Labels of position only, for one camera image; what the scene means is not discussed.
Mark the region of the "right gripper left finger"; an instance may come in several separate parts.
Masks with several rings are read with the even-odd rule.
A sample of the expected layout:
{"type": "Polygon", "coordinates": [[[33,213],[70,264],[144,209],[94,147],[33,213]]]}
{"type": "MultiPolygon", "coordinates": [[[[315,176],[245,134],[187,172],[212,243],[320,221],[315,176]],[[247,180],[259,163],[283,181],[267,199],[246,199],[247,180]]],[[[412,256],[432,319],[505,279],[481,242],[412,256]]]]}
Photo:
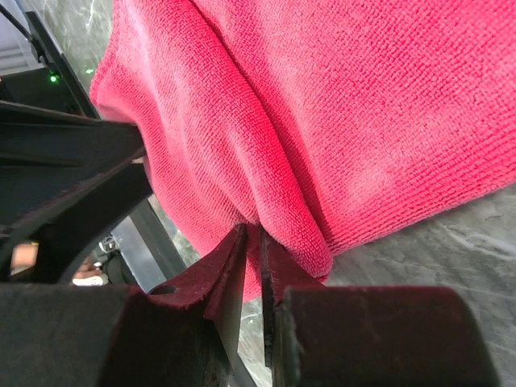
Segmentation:
{"type": "Polygon", "coordinates": [[[246,228],[149,293],[1,287],[4,386],[225,386],[237,357],[246,228]]]}

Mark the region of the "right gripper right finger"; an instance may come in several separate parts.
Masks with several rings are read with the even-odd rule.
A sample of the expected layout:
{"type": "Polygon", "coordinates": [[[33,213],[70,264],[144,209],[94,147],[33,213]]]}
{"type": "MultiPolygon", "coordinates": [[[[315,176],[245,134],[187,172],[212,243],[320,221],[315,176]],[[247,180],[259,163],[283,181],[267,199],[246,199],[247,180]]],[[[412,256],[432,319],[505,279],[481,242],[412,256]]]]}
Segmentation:
{"type": "Polygon", "coordinates": [[[442,286],[325,286],[260,236],[265,363],[275,386],[497,386],[463,298],[442,286]]]}

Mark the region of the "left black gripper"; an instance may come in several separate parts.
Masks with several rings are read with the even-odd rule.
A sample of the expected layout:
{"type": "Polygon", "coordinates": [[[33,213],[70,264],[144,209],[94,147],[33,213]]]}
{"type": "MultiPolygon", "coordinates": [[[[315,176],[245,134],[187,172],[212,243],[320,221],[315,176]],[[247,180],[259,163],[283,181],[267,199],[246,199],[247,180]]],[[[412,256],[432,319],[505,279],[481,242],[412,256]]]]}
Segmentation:
{"type": "Polygon", "coordinates": [[[56,284],[152,192],[138,128],[1,104],[1,280],[56,284]]]}

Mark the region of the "pink towel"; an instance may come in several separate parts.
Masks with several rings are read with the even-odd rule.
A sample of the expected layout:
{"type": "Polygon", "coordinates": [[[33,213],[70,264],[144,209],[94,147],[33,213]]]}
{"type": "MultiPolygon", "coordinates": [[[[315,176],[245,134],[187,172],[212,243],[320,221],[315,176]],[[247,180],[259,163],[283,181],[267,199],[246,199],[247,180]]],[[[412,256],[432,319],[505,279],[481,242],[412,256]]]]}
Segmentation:
{"type": "Polygon", "coordinates": [[[90,97],[209,253],[336,255],[515,181],[512,1],[116,1],[90,97]]]}

